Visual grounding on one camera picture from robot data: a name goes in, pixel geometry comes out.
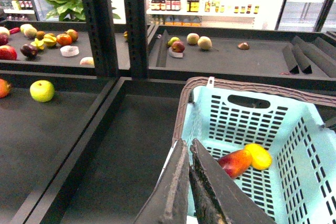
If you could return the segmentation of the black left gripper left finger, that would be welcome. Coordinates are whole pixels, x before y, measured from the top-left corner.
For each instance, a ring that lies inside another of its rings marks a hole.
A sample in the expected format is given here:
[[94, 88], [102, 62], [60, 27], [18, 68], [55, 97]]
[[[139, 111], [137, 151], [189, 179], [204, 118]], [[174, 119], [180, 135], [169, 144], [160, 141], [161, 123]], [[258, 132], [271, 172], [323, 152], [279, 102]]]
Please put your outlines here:
[[178, 140], [157, 185], [134, 223], [186, 223], [189, 168], [187, 144]]

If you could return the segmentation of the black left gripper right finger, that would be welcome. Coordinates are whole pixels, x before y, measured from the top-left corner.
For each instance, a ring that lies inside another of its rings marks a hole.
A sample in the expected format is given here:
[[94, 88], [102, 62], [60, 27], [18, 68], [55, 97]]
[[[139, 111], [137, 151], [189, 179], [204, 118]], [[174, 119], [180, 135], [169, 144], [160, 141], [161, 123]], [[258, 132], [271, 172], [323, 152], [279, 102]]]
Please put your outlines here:
[[190, 147], [190, 184], [198, 223], [275, 223], [220, 167], [197, 139]]

